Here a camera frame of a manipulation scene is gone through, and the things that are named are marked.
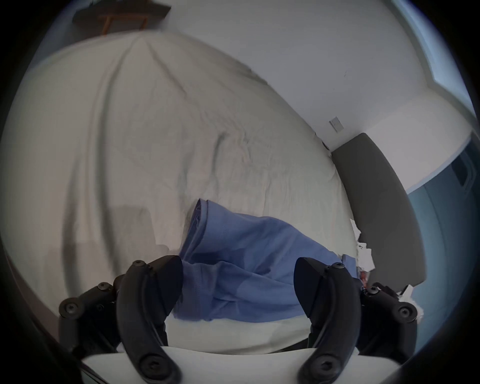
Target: fabric fold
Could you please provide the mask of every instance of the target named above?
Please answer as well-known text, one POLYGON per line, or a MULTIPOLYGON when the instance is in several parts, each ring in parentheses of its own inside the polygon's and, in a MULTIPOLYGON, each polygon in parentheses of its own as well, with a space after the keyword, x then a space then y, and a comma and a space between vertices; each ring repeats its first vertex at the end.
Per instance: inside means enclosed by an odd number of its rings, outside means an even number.
MULTIPOLYGON (((202 199, 180 257, 184 283, 174 309, 177 318, 251 323, 303 314, 293 287, 299 257, 327 265, 340 261, 284 221, 236 214, 202 199)), ((355 260, 347 255, 342 259, 356 277, 355 260)))

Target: blue wall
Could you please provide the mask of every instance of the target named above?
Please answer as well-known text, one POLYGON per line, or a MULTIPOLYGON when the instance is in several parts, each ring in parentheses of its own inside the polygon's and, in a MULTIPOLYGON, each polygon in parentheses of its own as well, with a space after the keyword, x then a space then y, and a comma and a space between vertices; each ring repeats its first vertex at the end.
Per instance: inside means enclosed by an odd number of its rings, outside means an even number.
POLYGON ((474 193, 465 194, 452 166, 408 196, 427 267, 426 281, 412 294, 425 311, 418 327, 419 350, 450 315, 470 277, 479 254, 480 218, 474 193))

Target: black screw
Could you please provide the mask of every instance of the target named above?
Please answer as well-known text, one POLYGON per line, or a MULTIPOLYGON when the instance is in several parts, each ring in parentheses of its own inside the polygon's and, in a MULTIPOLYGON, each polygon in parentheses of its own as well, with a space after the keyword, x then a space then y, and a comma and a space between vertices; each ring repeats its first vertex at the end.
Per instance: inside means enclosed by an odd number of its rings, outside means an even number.
POLYGON ((333 379, 340 374, 341 366, 337 358, 324 355, 317 357, 310 365, 310 372, 315 379, 333 379))
POLYGON ((398 312, 400 313, 400 316, 402 316, 403 318, 407 318, 411 315, 411 311, 407 307, 400 308, 398 312))
POLYGON ((97 285, 97 288, 101 291, 108 291, 110 289, 110 284, 103 282, 97 285))
POLYGON ((371 295, 375 295, 379 292, 379 289, 376 286, 368 287, 367 292, 370 293, 371 295))
POLYGON ((140 362, 140 371, 151 380, 163 380, 170 375, 167 359, 158 355, 149 355, 140 362))
POLYGON ((78 305, 75 303, 68 303, 65 305, 65 311, 68 314, 73 315, 78 311, 78 305))

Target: headboard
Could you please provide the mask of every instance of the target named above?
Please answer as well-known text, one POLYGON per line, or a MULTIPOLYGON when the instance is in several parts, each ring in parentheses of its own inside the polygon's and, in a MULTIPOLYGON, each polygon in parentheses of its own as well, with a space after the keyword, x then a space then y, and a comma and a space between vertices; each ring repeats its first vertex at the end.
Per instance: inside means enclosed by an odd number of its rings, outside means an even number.
POLYGON ((385 156, 366 133, 332 152, 361 242, 372 249, 369 282, 395 292, 425 280, 423 242, 407 193, 385 156))

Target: mattress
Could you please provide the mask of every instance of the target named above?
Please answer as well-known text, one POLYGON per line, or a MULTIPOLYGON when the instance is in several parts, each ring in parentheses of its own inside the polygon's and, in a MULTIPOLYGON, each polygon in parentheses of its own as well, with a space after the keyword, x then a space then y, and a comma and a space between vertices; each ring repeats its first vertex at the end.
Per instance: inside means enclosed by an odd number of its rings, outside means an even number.
MULTIPOLYGON (((185 36, 109 35, 50 56, 25 75, 0 149, 2 240, 54 313, 134 260, 178 253, 199 198, 356 256, 321 140, 249 68, 185 36)), ((284 348, 309 326, 167 319, 171 346, 222 353, 284 348)))

